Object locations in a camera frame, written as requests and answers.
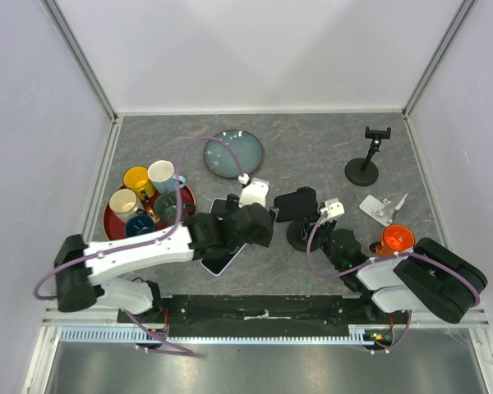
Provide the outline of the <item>black phone stand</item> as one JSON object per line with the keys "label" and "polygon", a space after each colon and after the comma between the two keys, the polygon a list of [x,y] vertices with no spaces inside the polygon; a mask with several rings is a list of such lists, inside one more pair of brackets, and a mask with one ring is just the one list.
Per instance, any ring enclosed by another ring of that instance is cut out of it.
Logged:
{"label": "black phone stand", "polygon": [[286,237],[288,243],[300,252],[305,253],[311,231],[320,217],[319,210],[306,214],[303,218],[292,220],[288,226]]}
{"label": "black phone stand", "polygon": [[365,138],[369,139],[370,146],[364,158],[353,158],[345,168],[347,179],[356,186],[373,185],[379,177],[379,169],[372,162],[372,157],[380,151],[382,140],[389,140],[392,129],[372,130],[369,126],[365,129]]}

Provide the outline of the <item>black phone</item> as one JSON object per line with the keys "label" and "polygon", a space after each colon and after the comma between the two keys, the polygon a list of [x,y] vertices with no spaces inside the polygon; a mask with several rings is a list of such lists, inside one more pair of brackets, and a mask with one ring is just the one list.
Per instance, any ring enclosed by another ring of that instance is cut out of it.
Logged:
{"label": "black phone", "polygon": [[309,186],[274,198],[277,222],[308,221],[318,216],[316,190]]}

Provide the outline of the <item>light blue phone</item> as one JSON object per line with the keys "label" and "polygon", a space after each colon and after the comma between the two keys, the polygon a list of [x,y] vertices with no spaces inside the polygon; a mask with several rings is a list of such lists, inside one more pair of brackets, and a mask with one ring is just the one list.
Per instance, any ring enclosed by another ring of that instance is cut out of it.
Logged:
{"label": "light blue phone", "polygon": [[210,213],[223,214],[227,211],[227,200],[223,198],[215,198],[210,205]]}

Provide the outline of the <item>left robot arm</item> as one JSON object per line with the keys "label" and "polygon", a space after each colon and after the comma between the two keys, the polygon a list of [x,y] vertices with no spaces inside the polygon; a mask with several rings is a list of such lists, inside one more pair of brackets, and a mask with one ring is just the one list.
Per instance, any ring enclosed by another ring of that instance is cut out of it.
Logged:
{"label": "left robot arm", "polygon": [[239,206],[230,195],[226,209],[197,213],[178,227],[89,244],[81,235],[69,236],[54,260],[58,309],[71,313],[100,303],[157,322],[164,313],[158,285],[122,280],[121,275],[165,263],[225,260],[245,244],[267,247],[277,217],[276,208]]}

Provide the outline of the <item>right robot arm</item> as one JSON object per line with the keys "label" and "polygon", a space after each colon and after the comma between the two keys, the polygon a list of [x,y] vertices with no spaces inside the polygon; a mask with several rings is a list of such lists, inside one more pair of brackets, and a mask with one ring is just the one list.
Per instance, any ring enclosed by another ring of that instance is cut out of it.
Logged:
{"label": "right robot arm", "polygon": [[318,278],[339,278],[350,291],[362,294],[359,309],[369,323],[418,309],[460,323],[488,285],[480,269],[431,238],[389,256],[369,257],[352,231],[336,229],[323,217],[309,231],[306,262]]}

